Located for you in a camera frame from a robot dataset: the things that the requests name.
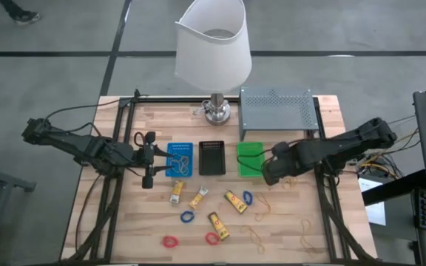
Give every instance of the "silver lamp base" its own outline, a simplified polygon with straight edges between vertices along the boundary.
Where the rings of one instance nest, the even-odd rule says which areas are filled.
[[[222,93],[213,93],[210,100],[203,105],[205,118],[213,126],[226,124],[231,116],[231,108]]]

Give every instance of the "green tray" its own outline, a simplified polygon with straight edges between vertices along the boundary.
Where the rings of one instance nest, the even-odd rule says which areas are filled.
[[[264,151],[264,145],[260,142],[242,142],[237,144],[237,155],[241,163],[260,169],[266,156],[261,154],[257,157],[241,157],[241,155],[256,155]],[[261,177],[260,171],[253,170],[238,163],[241,177]]]

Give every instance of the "concrete floor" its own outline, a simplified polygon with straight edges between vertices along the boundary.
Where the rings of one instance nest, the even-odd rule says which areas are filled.
[[[119,50],[174,50],[173,21],[192,0],[133,0]],[[43,19],[17,27],[0,7],[0,51],[112,49],[124,0],[18,0]],[[426,51],[426,0],[245,0],[253,50]],[[372,117],[413,114],[412,92],[426,90],[426,56],[253,58],[249,86],[300,86],[339,96],[352,129]],[[0,171],[38,183],[14,193],[0,231],[0,265],[58,259],[81,168],[67,154],[23,143],[29,117],[66,106],[96,103],[108,57],[0,56]],[[176,80],[174,58],[118,58],[108,95],[196,95]],[[61,113],[52,122],[73,128],[94,109]],[[396,126],[397,134],[416,128]],[[406,174],[423,167],[419,148],[395,155]],[[406,241],[374,236],[389,262],[412,262]]]

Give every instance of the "small yellow box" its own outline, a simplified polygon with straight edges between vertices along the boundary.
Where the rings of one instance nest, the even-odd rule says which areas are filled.
[[[248,208],[248,206],[231,191],[226,192],[225,198],[240,212],[240,214]]]
[[[229,232],[226,229],[226,226],[220,221],[220,218],[215,212],[208,214],[208,219],[210,219],[210,222],[212,222],[212,225],[220,236],[221,241],[229,236]]]
[[[193,200],[190,202],[190,207],[192,207],[194,210],[197,209],[198,203],[203,199],[203,197],[208,193],[208,189],[204,187],[200,187],[200,190],[198,191],[197,195],[193,198]]]
[[[172,190],[172,195],[170,196],[170,202],[175,204],[180,202],[180,193],[182,193],[184,183],[184,181],[180,180],[175,181],[174,189]]]

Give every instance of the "red hair tie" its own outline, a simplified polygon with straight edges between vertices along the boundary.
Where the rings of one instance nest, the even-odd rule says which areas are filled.
[[[175,248],[178,245],[178,239],[174,236],[164,236],[162,244],[166,248]]]
[[[210,245],[218,245],[220,243],[220,237],[216,233],[207,233],[205,235],[205,240]]]

